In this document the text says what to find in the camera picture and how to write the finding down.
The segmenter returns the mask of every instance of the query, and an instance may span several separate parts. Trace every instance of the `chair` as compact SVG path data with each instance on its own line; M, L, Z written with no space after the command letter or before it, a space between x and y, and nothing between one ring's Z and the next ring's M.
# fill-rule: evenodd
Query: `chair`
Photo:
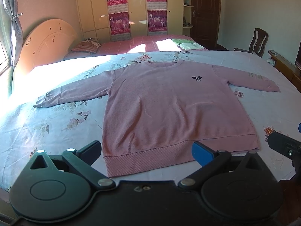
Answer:
M254 37L253 37L253 40L250 44L249 51L243 50L243 49L240 49L240 48L236 48L236 47L234 48L234 51L240 51L240 52L246 52L246 53L254 52L259 57L262 57L263 53L264 53L264 47L265 47L267 41L268 41L268 33L266 33L266 31L261 30L259 28L255 28Z

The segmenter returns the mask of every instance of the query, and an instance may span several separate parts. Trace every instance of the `gray curtain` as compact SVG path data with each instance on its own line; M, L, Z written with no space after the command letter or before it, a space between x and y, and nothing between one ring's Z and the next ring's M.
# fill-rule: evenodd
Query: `gray curtain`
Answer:
M10 27L10 52L8 55L10 56L11 64L13 67L16 66L23 45L23 32L20 24L20 20L18 18L18 1L17 0L2 0L4 10L11 18L11 27Z

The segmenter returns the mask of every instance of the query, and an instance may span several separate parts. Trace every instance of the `pink bedspread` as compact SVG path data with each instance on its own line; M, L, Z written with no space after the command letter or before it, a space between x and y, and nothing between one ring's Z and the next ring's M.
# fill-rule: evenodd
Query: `pink bedspread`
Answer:
M103 43L98 52L91 56L116 55L122 53L157 52L157 51L184 51L175 45L171 39L192 38L185 35L155 35L139 36L132 40Z

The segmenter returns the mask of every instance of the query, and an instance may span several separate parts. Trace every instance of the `neckline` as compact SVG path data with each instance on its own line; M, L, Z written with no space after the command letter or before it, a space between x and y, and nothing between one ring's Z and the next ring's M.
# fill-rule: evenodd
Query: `neckline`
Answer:
M147 66L153 67L153 68L157 68L157 69L169 69L169 68L174 68L177 67L178 65L180 65L183 62L182 59L179 59L178 61L171 61L171 62L154 62L154 61L144 61L144 63ZM173 65L170 66L165 66L165 67L158 67L157 64L162 64L162 63L174 63Z

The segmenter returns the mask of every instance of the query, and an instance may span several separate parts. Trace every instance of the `pink sweatshirt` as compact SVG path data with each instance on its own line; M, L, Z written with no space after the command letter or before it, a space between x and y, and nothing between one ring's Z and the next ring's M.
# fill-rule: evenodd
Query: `pink sweatshirt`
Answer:
M54 89L34 107L108 95L103 157L108 176L122 176L193 161L196 140L213 150L258 148L256 131L228 83L280 92L275 82L237 69L145 62Z

